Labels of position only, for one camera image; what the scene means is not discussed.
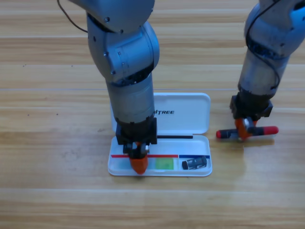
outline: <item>green square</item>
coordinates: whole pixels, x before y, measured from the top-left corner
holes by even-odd
[[[156,169],[173,170],[173,158],[156,158]]]

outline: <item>open case lid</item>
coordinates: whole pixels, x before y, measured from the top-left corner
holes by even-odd
[[[210,97],[203,93],[155,93],[155,117],[158,138],[156,145],[150,145],[148,168],[140,176],[205,177],[213,170],[209,140],[203,134],[209,128]],[[116,121],[112,113],[112,128]],[[186,170],[183,163],[204,158],[205,166]],[[108,171],[114,176],[139,176],[131,168],[123,146],[112,139]]]
[[[209,129],[211,99],[204,93],[154,93],[158,135],[203,134]],[[116,121],[112,116],[112,129]]]

